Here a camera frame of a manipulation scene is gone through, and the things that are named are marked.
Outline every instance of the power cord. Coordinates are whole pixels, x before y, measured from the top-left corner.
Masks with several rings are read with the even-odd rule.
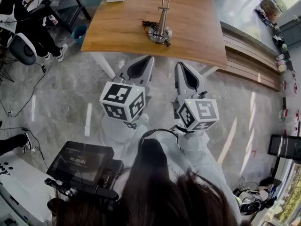
[[[45,162],[45,157],[44,157],[44,155],[43,155],[43,153],[42,153],[42,150],[41,150],[40,142],[39,142],[39,140],[33,135],[32,131],[29,130],[29,129],[27,129],[27,128],[25,128],[25,127],[11,127],[11,128],[0,129],[0,130],[9,130],[9,129],[21,129],[22,131],[26,131],[26,132],[29,131],[29,132],[31,133],[32,137],[35,138],[36,141],[37,141],[38,144],[39,144],[39,147],[36,146],[35,149],[36,149],[37,151],[40,152],[41,157],[42,157],[42,159],[43,159],[43,162],[44,162],[45,166],[46,166],[47,169],[48,169],[48,166],[47,166],[47,164],[46,164],[46,162]]]
[[[240,177],[240,179],[238,180],[238,185],[239,185],[239,190],[242,188],[242,186],[244,185],[244,183],[246,183],[246,187],[248,188],[248,184],[250,183],[254,183],[256,184],[257,186],[259,186],[257,183],[255,182],[246,182],[245,178],[243,176]]]
[[[27,18],[27,19],[23,19],[23,20],[18,20],[18,21],[11,21],[11,22],[6,22],[6,21],[0,21],[1,24],[5,23],[5,24],[12,24],[12,23],[17,23],[17,22],[23,22],[23,21],[26,21],[26,20],[29,20],[31,19],[31,17]]]
[[[32,96],[33,96],[33,94],[34,94],[34,90],[36,89],[37,84],[45,77],[45,75],[46,75],[46,67],[45,67],[44,65],[40,65],[40,64],[38,64],[38,63],[35,63],[35,64],[39,65],[39,66],[42,68],[42,71],[43,71],[44,75],[43,75],[43,76],[39,79],[39,81],[34,85],[33,91],[32,91],[32,95],[30,96],[29,100],[25,103],[25,105],[19,110],[19,112],[18,112],[16,115],[11,115],[10,111],[9,111],[9,112],[6,111],[6,109],[5,109],[5,107],[4,107],[3,103],[2,103],[2,101],[1,101],[1,99],[0,99],[0,103],[1,103],[1,105],[2,105],[2,107],[3,107],[3,109],[4,109],[4,111],[5,111],[5,114],[6,114],[8,117],[15,118],[15,117],[16,117],[16,116],[24,109],[24,107],[25,107],[25,106],[30,102],[30,100],[32,99]]]
[[[143,141],[144,141],[144,139],[145,139],[146,137],[149,137],[150,135],[154,134],[154,133],[157,132],[157,131],[165,131],[165,132],[168,132],[168,133],[170,133],[170,134],[173,134],[173,135],[177,138],[177,141],[178,141],[178,139],[179,139],[179,136],[178,136],[175,132],[173,132],[173,131],[171,131],[171,130],[167,130],[167,129],[154,129],[154,130],[149,130],[149,131],[145,132],[145,133],[142,135],[142,137],[141,137],[141,139],[140,139],[140,141],[139,141],[139,146],[138,146],[138,148],[140,148],[140,146],[143,144]]]
[[[157,22],[150,22],[150,21],[142,21],[142,25],[144,26],[144,31],[147,34],[152,34],[153,36],[155,36],[155,31],[158,30],[159,23],[157,23]],[[147,32],[145,30],[146,27],[151,27],[154,30],[154,32],[153,33]],[[162,35],[156,34],[156,36],[160,36],[161,38],[163,38],[165,40],[166,47],[170,47],[170,42],[168,42],[168,33],[166,32],[166,34],[167,34],[167,39],[164,36],[162,36]]]

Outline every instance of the wooden table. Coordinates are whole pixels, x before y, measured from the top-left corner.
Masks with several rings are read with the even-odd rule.
[[[173,33],[170,48],[153,43],[142,26],[142,20],[159,21],[161,3],[162,0],[102,3],[81,50],[131,52],[197,61],[208,65],[202,72],[204,76],[218,68],[227,68],[222,29],[213,0],[170,0],[166,23]],[[101,63],[106,62],[100,53],[92,55]],[[112,77],[114,74],[108,71],[108,66],[104,66],[105,71]]]

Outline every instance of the table leg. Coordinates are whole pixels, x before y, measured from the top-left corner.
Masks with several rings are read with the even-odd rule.
[[[95,61],[103,68],[103,70],[108,74],[111,79],[114,79],[116,74],[112,70],[109,63],[104,58],[101,52],[89,52],[90,55],[95,59]]]
[[[218,69],[219,69],[219,67],[217,67],[217,66],[207,65],[204,69],[201,70],[200,74],[203,77],[206,77],[206,76],[212,74],[214,71],[216,71]]]
[[[51,9],[51,13],[58,20],[60,25],[62,25],[69,33],[73,32],[71,27],[69,25],[67,25],[64,20],[61,19],[58,12],[55,12],[53,9]]]
[[[84,15],[86,16],[86,19],[87,20],[91,20],[91,17],[89,15],[88,11],[84,7],[84,5],[81,3],[81,1],[80,0],[76,0],[76,2],[79,5],[79,8],[83,11]]]

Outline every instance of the sneaker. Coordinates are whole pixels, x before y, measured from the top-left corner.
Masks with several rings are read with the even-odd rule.
[[[32,142],[30,141],[29,135],[27,132],[24,133],[24,135],[27,137],[27,143],[22,146],[23,153],[27,153],[29,150],[32,150]]]
[[[61,54],[57,57],[58,62],[63,61],[64,55],[65,55],[66,52],[67,52],[67,48],[68,48],[68,45],[67,45],[67,44],[63,44],[63,46],[60,48]]]
[[[50,60],[50,53],[48,52],[48,54],[46,55],[46,56],[44,56],[44,58],[45,58],[45,61],[48,61],[48,60]]]

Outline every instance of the small display screen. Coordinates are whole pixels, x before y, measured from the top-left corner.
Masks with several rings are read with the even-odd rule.
[[[68,141],[51,165],[51,170],[64,172],[64,180],[95,184],[104,159],[112,159],[110,147]]]
[[[301,138],[272,135],[269,154],[301,161]]]

